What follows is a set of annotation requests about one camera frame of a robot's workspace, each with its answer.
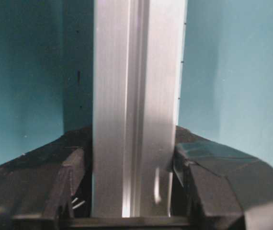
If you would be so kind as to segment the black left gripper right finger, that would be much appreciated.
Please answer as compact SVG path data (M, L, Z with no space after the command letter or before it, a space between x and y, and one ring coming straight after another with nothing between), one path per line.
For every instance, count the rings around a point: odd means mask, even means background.
M178 126L171 214L200 230L273 230L273 167Z

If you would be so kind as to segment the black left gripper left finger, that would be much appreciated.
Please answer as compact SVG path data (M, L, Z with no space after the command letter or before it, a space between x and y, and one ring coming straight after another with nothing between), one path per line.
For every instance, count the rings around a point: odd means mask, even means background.
M62 219L89 217L92 127L0 165L0 230L57 230Z

